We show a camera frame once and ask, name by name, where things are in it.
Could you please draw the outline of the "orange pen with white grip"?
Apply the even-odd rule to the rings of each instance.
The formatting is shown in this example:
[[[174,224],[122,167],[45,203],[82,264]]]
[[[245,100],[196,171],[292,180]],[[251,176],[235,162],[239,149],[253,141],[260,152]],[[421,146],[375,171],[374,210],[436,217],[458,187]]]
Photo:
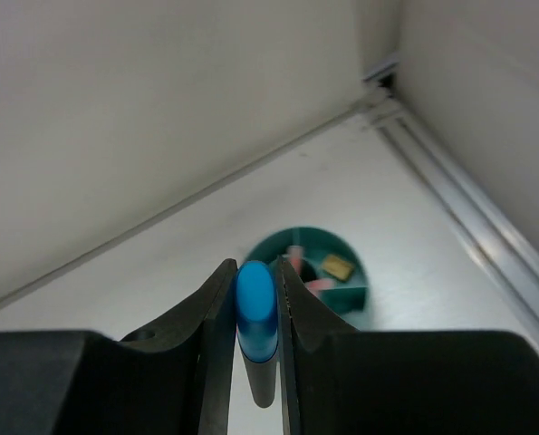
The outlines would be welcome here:
[[[303,247],[292,245],[287,248],[287,259],[297,274],[303,270]]]

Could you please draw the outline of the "pink translucent pen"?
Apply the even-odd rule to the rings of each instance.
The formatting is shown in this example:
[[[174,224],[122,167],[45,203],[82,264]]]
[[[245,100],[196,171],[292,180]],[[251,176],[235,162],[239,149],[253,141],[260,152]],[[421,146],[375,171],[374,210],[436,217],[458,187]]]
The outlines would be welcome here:
[[[335,281],[331,278],[320,278],[304,283],[306,289],[316,297],[319,297],[323,292],[333,290],[335,285]]]

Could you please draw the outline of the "blue black highlighter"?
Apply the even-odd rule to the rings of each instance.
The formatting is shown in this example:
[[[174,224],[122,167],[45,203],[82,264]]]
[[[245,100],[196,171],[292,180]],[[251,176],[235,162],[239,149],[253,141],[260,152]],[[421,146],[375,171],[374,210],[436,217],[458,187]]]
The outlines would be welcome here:
[[[278,354],[277,292],[268,265],[249,261],[234,281],[236,335],[255,404],[274,402]]]

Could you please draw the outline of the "small tan eraser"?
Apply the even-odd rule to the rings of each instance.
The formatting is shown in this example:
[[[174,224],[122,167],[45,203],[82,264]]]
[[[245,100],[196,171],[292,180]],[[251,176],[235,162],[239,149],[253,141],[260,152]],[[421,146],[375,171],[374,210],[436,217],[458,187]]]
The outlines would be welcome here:
[[[354,271],[352,262],[335,254],[328,254],[321,262],[321,270],[341,282],[347,282]]]

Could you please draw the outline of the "teal round divided organizer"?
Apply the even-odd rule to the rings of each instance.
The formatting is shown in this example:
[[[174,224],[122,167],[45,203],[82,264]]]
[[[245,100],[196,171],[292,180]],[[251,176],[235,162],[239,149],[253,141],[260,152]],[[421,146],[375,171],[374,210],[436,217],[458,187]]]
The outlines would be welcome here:
[[[245,256],[245,260],[260,261],[273,267],[279,256],[287,258],[287,248],[292,245],[303,247],[303,270],[299,274],[302,281],[333,279],[335,288],[323,292],[318,298],[357,329],[371,329],[368,274],[353,247],[333,232],[319,227],[288,227],[262,239]],[[340,256],[355,265],[347,282],[338,281],[321,270],[321,262],[328,254]]]

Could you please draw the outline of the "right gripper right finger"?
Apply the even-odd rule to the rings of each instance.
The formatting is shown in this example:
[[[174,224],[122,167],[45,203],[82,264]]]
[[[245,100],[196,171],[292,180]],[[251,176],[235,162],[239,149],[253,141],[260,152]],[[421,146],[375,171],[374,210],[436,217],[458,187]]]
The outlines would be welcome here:
[[[359,434],[372,426],[366,366],[379,332],[360,331],[312,295],[280,257],[275,265],[285,434]]]

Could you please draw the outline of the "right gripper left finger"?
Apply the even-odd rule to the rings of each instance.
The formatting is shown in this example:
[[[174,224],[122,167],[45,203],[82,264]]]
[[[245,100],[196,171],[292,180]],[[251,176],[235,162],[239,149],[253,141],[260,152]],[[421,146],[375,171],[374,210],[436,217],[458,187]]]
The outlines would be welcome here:
[[[125,335],[126,434],[225,434],[236,341],[233,280],[224,260],[197,291]]]

